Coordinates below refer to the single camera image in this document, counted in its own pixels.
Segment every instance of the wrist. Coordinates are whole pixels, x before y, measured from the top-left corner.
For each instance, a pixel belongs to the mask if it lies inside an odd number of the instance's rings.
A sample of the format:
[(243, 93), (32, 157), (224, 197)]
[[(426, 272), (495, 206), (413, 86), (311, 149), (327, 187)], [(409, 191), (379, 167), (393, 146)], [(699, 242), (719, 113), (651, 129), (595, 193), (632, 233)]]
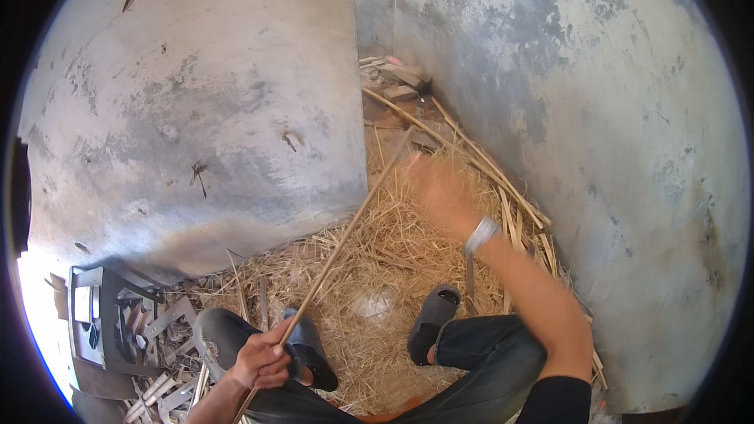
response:
[(456, 234), (461, 242), (466, 242), (476, 231), (476, 227), (482, 222), (482, 218), (476, 215), (462, 217), (456, 224)]
[(230, 385), (234, 388), (239, 389), (249, 389), (250, 386), (247, 385), (247, 377), (245, 376), (246, 373), (242, 372), (238, 365), (233, 365), (228, 369), (228, 371), (225, 373), (224, 376), (227, 376), (230, 380)]

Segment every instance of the knee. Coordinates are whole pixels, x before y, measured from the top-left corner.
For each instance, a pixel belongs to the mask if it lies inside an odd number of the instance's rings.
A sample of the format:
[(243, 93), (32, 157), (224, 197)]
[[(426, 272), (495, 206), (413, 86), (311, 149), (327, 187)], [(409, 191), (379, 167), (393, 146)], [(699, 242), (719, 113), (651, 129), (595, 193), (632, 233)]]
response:
[(199, 344), (205, 339), (212, 339), (218, 332), (227, 330), (229, 313), (223, 308), (208, 308), (199, 312), (194, 319), (194, 342)]

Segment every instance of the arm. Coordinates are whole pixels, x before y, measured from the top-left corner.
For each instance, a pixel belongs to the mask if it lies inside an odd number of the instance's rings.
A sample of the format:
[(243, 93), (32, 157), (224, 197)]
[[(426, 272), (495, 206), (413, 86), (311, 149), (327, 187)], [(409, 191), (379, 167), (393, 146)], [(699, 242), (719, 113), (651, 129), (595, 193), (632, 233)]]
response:
[(251, 388), (282, 386), (288, 380), (290, 357), (278, 343), (292, 320), (288, 318), (269, 332), (249, 336), (238, 351), (235, 365), (191, 409), (186, 424), (231, 424)]
[[(452, 238), (466, 242), (482, 217), (451, 168), (424, 156), (410, 159), (412, 193), (425, 218)], [(501, 234), (477, 255), (503, 282), (516, 311), (547, 350), (539, 379), (563, 375), (591, 379), (592, 333), (576, 299), (528, 255), (516, 252)]]

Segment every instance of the black sleeve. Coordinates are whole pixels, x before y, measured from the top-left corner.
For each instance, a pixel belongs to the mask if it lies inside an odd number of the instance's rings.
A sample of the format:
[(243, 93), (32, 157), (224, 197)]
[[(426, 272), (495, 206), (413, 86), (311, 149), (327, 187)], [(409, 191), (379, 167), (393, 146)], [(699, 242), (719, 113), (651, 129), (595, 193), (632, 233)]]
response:
[(570, 376), (549, 376), (534, 384), (516, 424), (587, 424), (592, 387)]

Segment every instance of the forearm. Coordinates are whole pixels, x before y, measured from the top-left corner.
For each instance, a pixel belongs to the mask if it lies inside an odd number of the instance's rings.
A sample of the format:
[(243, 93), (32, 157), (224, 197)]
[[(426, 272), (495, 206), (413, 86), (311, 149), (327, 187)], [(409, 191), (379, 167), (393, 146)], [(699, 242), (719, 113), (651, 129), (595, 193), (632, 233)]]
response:
[(250, 390), (231, 375), (230, 371), (226, 372), (210, 393), (199, 400), (186, 424), (232, 424)]
[(502, 235), (487, 241), (477, 254), (505, 285), (516, 312), (548, 355), (568, 355), (568, 374), (589, 380), (591, 330), (571, 292)]

